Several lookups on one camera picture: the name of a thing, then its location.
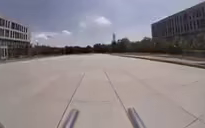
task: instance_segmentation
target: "metal bar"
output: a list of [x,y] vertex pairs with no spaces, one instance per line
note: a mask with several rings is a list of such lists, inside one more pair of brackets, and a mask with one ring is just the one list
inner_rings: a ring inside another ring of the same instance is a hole
[[63,124],[62,128],[74,128],[75,122],[77,120],[77,117],[79,115],[79,110],[72,109],[66,118],[65,123]]
[[128,108],[128,118],[131,121],[133,128],[146,128],[145,124],[134,108]]

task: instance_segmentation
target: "building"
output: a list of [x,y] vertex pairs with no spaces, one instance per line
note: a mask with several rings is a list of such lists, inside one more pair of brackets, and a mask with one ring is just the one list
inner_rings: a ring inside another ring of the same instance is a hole
[[154,40],[175,41],[189,46],[205,44],[205,2],[152,24]]
[[29,45],[29,28],[0,16],[0,58],[27,55]]

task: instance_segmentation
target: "window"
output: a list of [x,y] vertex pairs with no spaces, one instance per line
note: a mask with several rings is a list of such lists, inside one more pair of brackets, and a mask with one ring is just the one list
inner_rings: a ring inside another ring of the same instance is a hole
[[201,19],[200,24],[201,28],[205,28],[205,19]]
[[192,30],[193,29],[193,27],[192,27],[192,22],[190,22],[190,30]]
[[12,28],[12,29],[15,29],[15,23],[12,22],[11,28]]
[[202,7],[202,16],[204,17],[205,16],[205,8]]
[[10,31],[10,38],[13,38],[12,31]]
[[5,26],[5,20],[0,18],[0,26]]
[[4,36],[4,29],[0,28],[0,36]]
[[8,28],[10,28],[10,21],[8,21]]
[[195,21],[194,21],[194,29],[196,29],[196,23],[195,23]]
[[7,25],[8,23],[7,23],[7,20],[6,20],[6,22],[5,22],[5,27],[7,27],[8,25]]
[[9,30],[6,30],[5,36],[9,37]]

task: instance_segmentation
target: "curb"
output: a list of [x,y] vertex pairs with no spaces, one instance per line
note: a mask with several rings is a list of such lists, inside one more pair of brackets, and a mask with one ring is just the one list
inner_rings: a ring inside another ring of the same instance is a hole
[[129,56],[129,55],[115,55],[115,56],[130,57],[130,58],[137,58],[137,59],[144,59],[144,60],[151,60],[151,61],[158,61],[158,62],[165,62],[165,63],[178,64],[178,65],[184,65],[184,66],[190,66],[190,67],[205,69],[205,66],[203,66],[203,65],[184,63],[184,62],[177,62],[177,61],[171,61],[171,60],[162,60],[162,59],[156,59],[156,58],[146,58],[146,57],[141,57],[141,56]]

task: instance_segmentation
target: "road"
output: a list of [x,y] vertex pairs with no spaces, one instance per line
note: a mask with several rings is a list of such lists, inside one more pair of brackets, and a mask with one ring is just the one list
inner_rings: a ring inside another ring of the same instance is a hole
[[205,69],[111,55],[70,55],[0,65],[6,128],[205,128]]

